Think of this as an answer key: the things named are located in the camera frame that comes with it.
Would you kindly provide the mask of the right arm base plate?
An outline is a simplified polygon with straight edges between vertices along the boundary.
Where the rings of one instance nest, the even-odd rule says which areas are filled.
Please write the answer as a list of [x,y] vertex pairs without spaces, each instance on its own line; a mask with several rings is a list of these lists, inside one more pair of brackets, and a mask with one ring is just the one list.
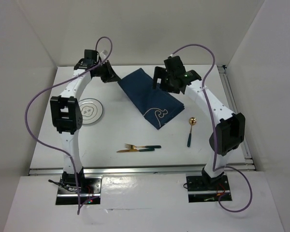
[[222,196],[221,201],[232,201],[229,180],[226,175],[210,185],[204,182],[202,176],[186,176],[183,188],[188,191],[189,203],[217,202],[220,196]]

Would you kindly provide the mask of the dark blue cloth placemat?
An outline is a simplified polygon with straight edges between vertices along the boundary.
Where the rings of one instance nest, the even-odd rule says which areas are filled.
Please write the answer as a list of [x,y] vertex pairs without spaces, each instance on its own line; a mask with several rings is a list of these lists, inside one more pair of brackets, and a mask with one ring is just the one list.
[[160,89],[153,89],[153,79],[139,68],[118,81],[119,86],[156,129],[160,129],[184,109],[184,104]]

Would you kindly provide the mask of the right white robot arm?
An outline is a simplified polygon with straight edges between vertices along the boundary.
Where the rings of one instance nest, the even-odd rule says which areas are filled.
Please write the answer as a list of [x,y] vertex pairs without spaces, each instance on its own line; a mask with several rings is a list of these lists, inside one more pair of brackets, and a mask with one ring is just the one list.
[[214,126],[209,143],[214,154],[202,169],[201,184],[213,189],[224,174],[230,155],[244,140],[245,116],[225,106],[194,70],[187,71],[179,56],[168,57],[164,67],[155,67],[153,88],[187,94],[209,117]]

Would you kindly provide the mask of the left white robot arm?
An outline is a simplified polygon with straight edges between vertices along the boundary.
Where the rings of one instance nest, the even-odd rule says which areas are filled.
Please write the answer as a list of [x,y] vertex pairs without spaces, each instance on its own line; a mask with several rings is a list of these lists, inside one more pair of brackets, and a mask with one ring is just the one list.
[[104,83],[120,80],[108,57],[106,50],[98,52],[86,49],[84,57],[74,66],[73,79],[58,96],[50,99],[53,126],[60,134],[63,150],[69,154],[64,158],[61,182],[75,193],[82,192],[86,187],[78,144],[79,131],[83,125],[79,100],[93,77],[100,77]]

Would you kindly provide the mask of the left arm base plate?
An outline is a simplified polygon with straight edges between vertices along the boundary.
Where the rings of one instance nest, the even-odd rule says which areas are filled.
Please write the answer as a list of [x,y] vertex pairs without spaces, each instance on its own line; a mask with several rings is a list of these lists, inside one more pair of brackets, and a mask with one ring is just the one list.
[[[56,182],[58,186],[56,205],[78,205],[76,186],[63,185],[61,180]],[[79,187],[80,204],[95,205],[101,203],[102,177],[85,179],[82,187]]]

